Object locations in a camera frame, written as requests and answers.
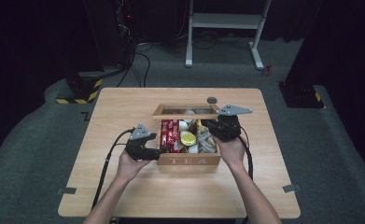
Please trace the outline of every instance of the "yellow black hazard tape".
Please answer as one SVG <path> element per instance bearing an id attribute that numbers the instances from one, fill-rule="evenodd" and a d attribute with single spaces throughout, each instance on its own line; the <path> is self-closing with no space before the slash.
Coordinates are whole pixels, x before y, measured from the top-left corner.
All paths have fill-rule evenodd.
<path id="1" fill-rule="evenodd" d="M 318 92 L 316 92 L 316 100 L 319 101 L 319 102 L 321 102 L 321 96 L 319 95 Z"/>
<path id="2" fill-rule="evenodd" d="M 102 84 L 103 80 L 99 79 L 95 81 L 92 85 L 92 89 L 85 90 L 85 97 L 57 97 L 56 101 L 59 104 L 62 105 L 68 105 L 68 104 L 90 104 L 95 99 L 95 97 L 98 94 L 98 91 L 100 89 L 100 86 Z"/>

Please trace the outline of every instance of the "wooden box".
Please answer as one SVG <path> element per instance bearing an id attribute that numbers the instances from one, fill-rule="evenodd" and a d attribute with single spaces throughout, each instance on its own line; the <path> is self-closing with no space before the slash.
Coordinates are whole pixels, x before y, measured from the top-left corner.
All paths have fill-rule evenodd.
<path id="1" fill-rule="evenodd" d="M 158 165 L 219 165 L 220 152 L 218 146 L 213 142 L 212 136 L 208 137 L 210 135 L 209 131 L 201 125 L 202 119 L 217 119 L 217 110 L 219 108 L 216 105 L 159 105 L 152 116 L 152 118 L 159 121 L 157 147 L 164 144 L 161 141 L 165 141 L 162 125 L 164 122 L 170 122 L 171 120 L 173 123 L 178 123 L 177 147 L 179 150 L 173 153 L 161 154 Z M 184 123 L 188 125 L 187 130 L 185 130 Z M 190 146 L 191 142 L 187 144 L 187 141 L 183 141 L 185 134 L 193 134 L 195 136 L 197 149 L 194 148 L 194 144 Z M 205 141 L 200 141 L 199 135 L 205 135 L 207 138 Z"/>

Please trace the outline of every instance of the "red package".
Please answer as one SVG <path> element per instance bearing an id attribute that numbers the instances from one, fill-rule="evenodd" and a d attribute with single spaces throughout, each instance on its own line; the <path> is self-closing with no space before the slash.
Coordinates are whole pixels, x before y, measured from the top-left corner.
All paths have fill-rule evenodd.
<path id="1" fill-rule="evenodd" d="M 168 152 L 177 153 L 179 150 L 179 120 L 164 119 L 161 121 L 161 146 L 167 146 Z"/>
<path id="2" fill-rule="evenodd" d="M 170 122 L 169 119 L 164 119 L 161 121 L 161 141 L 160 141 L 161 147 L 167 146 L 167 133 L 168 133 L 169 122 Z"/>

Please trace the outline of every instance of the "wooden table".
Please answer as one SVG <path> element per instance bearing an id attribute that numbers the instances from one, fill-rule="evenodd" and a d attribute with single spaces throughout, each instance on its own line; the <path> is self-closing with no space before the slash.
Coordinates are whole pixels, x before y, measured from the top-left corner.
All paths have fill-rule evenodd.
<path id="1" fill-rule="evenodd" d="M 120 133 L 140 122 L 150 132 L 156 132 L 160 123 L 151 116 L 159 104 L 206 104 L 209 96 L 218 99 L 219 107 L 231 104 L 253 109 L 252 114 L 240 115 L 239 120 L 249 136 L 254 181 L 281 218 L 298 217 L 300 208 L 294 192 L 283 190 L 291 183 L 261 92 L 214 88 L 102 89 L 67 184 L 77 190 L 75 194 L 63 195 L 59 214 L 63 217 L 89 214 L 104 158 Z M 128 137 L 126 134 L 119 142 L 126 143 Z M 148 141 L 147 147 L 156 147 L 156 141 Z M 114 149 L 102 193 L 116 174 L 123 149 L 124 146 Z M 124 191 L 113 215 L 241 218 L 246 211 L 223 160 L 218 166 L 159 166 L 152 161 Z"/>

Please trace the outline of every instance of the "metal bracket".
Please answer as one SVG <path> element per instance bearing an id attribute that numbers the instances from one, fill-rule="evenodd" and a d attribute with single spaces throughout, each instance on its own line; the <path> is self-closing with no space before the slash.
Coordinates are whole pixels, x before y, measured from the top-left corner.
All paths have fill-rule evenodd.
<path id="1" fill-rule="evenodd" d="M 224 116 L 234 116 L 240 114 L 250 114 L 254 112 L 252 109 L 243 108 L 236 105 L 225 105 L 219 110 L 217 110 L 217 114 Z"/>
<path id="2" fill-rule="evenodd" d="M 139 123 L 138 126 L 133 131 L 132 135 L 130 136 L 130 140 L 135 140 L 139 138 L 149 137 L 150 132 L 144 127 L 142 123 Z"/>
<path id="3" fill-rule="evenodd" d="M 58 189 L 57 194 L 58 195 L 75 194 L 76 191 L 77 191 L 77 189 L 75 189 L 75 188 L 64 188 L 64 189 Z"/>
<path id="4" fill-rule="evenodd" d="M 291 184 L 291 185 L 286 185 L 284 187 L 282 187 L 284 189 L 284 192 L 285 193 L 288 193 L 288 192 L 291 192 L 291 191 L 294 191 L 294 192 L 297 192 L 299 190 L 301 190 L 301 186 L 299 184 Z"/>

